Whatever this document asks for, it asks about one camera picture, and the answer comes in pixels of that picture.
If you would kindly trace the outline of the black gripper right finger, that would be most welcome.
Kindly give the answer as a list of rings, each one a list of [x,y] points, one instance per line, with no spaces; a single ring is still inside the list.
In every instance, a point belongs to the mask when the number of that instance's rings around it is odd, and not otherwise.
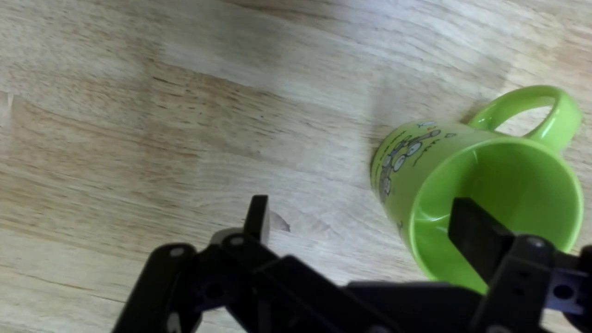
[[[472,333],[548,333],[546,309],[592,333],[592,247],[572,256],[543,237],[513,234],[469,198],[454,200],[448,239],[487,284]]]

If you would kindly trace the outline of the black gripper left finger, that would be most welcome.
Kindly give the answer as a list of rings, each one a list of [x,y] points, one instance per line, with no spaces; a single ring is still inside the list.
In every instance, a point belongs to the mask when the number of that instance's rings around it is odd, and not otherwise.
[[[267,248],[269,198],[256,195],[245,226],[219,232],[204,250],[156,248],[113,333],[199,333],[226,309],[247,333],[345,333],[347,295],[297,258]]]

